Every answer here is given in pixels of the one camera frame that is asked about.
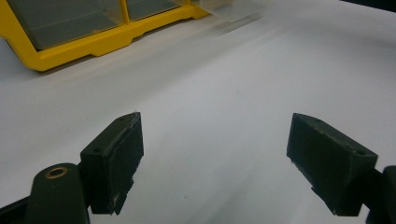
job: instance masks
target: white table surface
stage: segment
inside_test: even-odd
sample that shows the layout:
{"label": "white table surface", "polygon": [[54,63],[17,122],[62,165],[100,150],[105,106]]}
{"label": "white table surface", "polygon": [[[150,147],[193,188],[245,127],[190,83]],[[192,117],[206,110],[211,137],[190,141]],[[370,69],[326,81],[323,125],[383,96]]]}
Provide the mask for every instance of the white table surface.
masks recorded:
{"label": "white table surface", "polygon": [[178,22],[44,74],[0,40],[0,205],[142,113],[145,156],[119,216],[92,224],[364,223],[334,217],[286,157],[291,115],[331,124],[396,164],[396,14],[273,0],[227,23]]}

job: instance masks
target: transparent plastic box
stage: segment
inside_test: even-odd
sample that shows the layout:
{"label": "transparent plastic box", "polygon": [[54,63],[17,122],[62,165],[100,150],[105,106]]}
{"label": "transparent plastic box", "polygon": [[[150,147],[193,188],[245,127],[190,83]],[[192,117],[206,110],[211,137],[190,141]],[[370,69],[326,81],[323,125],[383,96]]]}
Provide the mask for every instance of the transparent plastic box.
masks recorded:
{"label": "transparent plastic box", "polygon": [[184,5],[184,0],[127,0],[126,2],[131,21],[138,21]]}
{"label": "transparent plastic box", "polygon": [[191,2],[226,21],[237,21],[263,9],[262,5],[249,0],[191,0]]}
{"label": "transparent plastic box", "polygon": [[7,0],[36,49],[122,24],[118,0]]}

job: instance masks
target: yellow container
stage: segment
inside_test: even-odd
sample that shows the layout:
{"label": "yellow container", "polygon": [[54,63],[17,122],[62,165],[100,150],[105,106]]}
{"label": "yellow container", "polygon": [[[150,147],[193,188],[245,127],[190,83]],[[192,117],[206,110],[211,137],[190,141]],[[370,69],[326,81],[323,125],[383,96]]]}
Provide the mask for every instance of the yellow container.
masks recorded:
{"label": "yellow container", "polygon": [[0,0],[0,12],[0,36],[37,71],[102,56],[145,32],[208,14],[190,0]]}

